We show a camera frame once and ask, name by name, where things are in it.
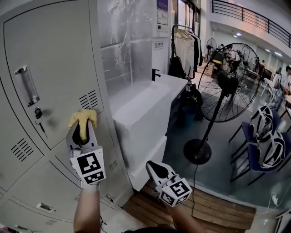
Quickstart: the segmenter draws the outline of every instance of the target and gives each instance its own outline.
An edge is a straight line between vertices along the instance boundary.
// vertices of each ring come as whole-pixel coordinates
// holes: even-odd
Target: gray floor
[[[225,123],[215,123],[208,137],[207,143],[212,149],[212,157],[210,161],[204,165],[199,165],[196,172],[196,184],[210,189],[219,194],[229,196],[231,198],[251,203],[258,206],[267,207],[270,195],[275,192],[278,195],[280,204],[286,189],[291,182],[291,160],[280,171],[266,174],[251,186],[246,184],[258,173],[249,172],[238,180],[230,183],[231,174],[236,171],[234,167],[238,167],[246,158],[247,154],[238,160],[236,165],[231,166],[231,154],[243,143],[244,135],[242,130],[229,143],[229,139],[240,126],[242,121],[249,122],[252,111],[263,105],[266,99],[269,99],[267,93],[261,98],[257,95],[248,111],[245,111],[234,120]],[[282,118],[282,125],[285,125],[282,132],[285,132],[291,124],[291,120],[286,114]],[[209,121],[201,122],[193,121],[188,128],[180,128],[174,125],[167,133],[167,145],[164,155],[164,162],[168,163],[173,169],[188,180],[193,181],[196,165],[191,164],[183,154],[184,144],[194,138],[202,139],[206,132]],[[291,189],[287,192],[283,202],[278,207],[285,209],[291,207]]]

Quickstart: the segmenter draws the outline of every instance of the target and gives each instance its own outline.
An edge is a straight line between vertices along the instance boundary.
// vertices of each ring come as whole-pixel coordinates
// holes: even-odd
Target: railing
[[[212,0],[212,12],[227,15],[259,27],[281,40],[289,48],[291,47],[291,34],[288,31],[252,10],[221,0]]]

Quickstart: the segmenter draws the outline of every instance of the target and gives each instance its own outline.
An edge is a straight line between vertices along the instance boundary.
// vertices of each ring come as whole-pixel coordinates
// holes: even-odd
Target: fan base
[[[201,141],[200,139],[192,139],[184,146],[184,155],[193,164],[201,165],[207,163],[211,158],[212,151],[206,142],[202,149],[198,150]]]

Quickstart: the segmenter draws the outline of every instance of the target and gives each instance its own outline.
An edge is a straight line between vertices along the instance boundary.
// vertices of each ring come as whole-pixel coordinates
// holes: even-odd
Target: blue chair
[[[275,110],[272,110],[273,114],[273,128],[272,130],[276,130],[278,126],[280,125],[281,119],[278,115],[278,113]],[[247,122],[242,122],[241,126],[237,129],[235,134],[231,137],[231,139],[228,142],[231,142],[232,139],[237,135],[239,130],[242,128],[246,140],[243,142],[243,144],[231,155],[231,158],[233,158],[247,143],[248,144],[257,144],[257,140],[253,137],[253,130],[251,128],[251,124]],[[245,149],[239,156],[244,154],[247,149]]]
[[[281,161],[281,163],[279,163],[275,167],[262,168],[258,162],[257,146],[253,145],[253,144],[249,144],[248,147],[244,150],[244,152],[242,154],[240,154],[239,156],[237,156],[231,162],[231,163],[234,163],[239,157],[241,157],[247,151],[248,158],[242,164],[244,164],[247,160],[249,161],[249,164],[247,165],[246,169],[244,171],[242,171],[240,174],[238,174],[236,177],[234,177],[234,178],[231,177],[231,182],[234,182],[238,178],[247,174],[250,170],[255,171],[255,172],[260,172],[261,174],[257,178],[255,178],[254,180],[252,180],[251,182],[249,182],[247,184],[249,186],[249,185],[253,184],[254,182],[256,182],[258,179],[260,179],[262,176],[264,176],[266,173],[272,172],[272,171],[276,170],[278,167],[280,167],[280,169],[278,170],[278,171],[280,171],[288,163],[288,161],[291,158],[291,156],[289,156],[291,153],[291,140],[290,140],[287,133],[281,133],[281,134],[282,134],[283,140],[285,142],[285,160],[283,160],[284,163],[281,167],[280,167],[280,165],[282,164],[283,161]]]

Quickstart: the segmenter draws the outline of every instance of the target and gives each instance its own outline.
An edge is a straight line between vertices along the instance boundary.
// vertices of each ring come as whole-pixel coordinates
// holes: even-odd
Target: wooden floor mat
[[[164,204],[152,196],[153,188],[147,183],[124,206],[124,210],[150,227],[168,224],[174,227],[173,219]],[[251,228],[256,209],[231,203],[195,189],[193,217],[209,233],[243,233]],[[191,215],[192,195],[182,204]]]

